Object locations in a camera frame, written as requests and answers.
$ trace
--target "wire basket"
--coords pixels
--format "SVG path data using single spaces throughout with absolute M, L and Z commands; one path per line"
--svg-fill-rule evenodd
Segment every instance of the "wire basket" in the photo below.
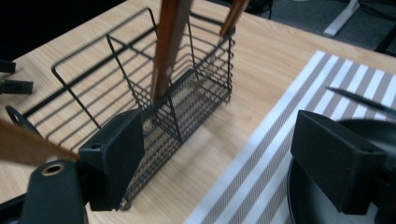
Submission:
M 234 41 L 231 36 L 219 40 L 220 26 L 191 13 L 170 89 L 154 105 L 149 92 L 157 25 L 144 8 L 53 65 L 60 90 L 22 115 L 10 106 L 7 112 L 14 122 L 76 150 L 115 115 L 141 108 L 146 154 L 120 206 L 128 209 L 189 136 L 230 100 Z

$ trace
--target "wooden handle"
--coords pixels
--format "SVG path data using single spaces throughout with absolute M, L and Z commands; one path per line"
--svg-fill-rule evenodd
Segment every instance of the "wooden handle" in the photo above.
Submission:
M 40 166 L 54 156 L 59 160 L 78 160 L 77 154 L 0 119 L 0 160 Z
M 154 70 L 151 82 L 151 99 L 156 102 L 168 89 L 173 65 L 183 35 L 192 0 L 163 0 Z
M 235 27 L 236 22 L 241 16 L 242 12 L 248 6 L 250 0 L 233 0 L 233 4 L 231 5 L 230 12 L 225 19 L 225 22 L 222 24 L 220 29 L 220 37 L 228 35 L 231 30 Z

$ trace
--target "white striped cloth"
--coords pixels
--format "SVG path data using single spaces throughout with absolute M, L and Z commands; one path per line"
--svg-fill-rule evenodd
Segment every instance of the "white striped cloth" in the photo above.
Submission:
M 396 106 L 394 75 L 317 51 L 186 223 L 291 223 L 287 174 L 298 110 L 334 120 L 391 120 L 328 86 Z

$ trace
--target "black pan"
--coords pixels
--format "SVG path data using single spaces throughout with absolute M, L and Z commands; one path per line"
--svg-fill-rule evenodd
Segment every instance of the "black pan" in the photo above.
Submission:
M 340 123 L 385 150 L 389 154 L 386 162 L 389 169 L 396 164 L 396 124 L 371 119 L 343 120 Z M 371 204 L 365 216 L 338 213 L 330 200 L 295 160 L 290 163 L 288 200 L 291 220 L 295 224 L 374 224 L 377 211 L 376 206 Z

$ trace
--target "wooden table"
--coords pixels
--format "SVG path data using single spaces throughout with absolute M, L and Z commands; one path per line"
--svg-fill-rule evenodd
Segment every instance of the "wooden table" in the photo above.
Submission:
M 31 80 L 34 93 L 2 95 L 1 118 L 7 118 L 5 105 L 25 111 L 61 88 L 50 71 L 54 62 L 143 7 L 150 7 L 159 18 L 160 1 L 127 1 L 17 59 L 17 72 L 0 76 Z M 192 10 L 220 21 L 228 12 L 226 7 L 200 0 Z M 219 107 L 150 180 L 130 210 L 93 213 L 87 206 L 91 223 L 183 222 L 318 49 L 396 73 L 395 58 L 248 14 L 238 23 L 234 39 L 231 102 Z M 0 161 L 0 202 L 24 193 L 32 171 L 31 167 Z

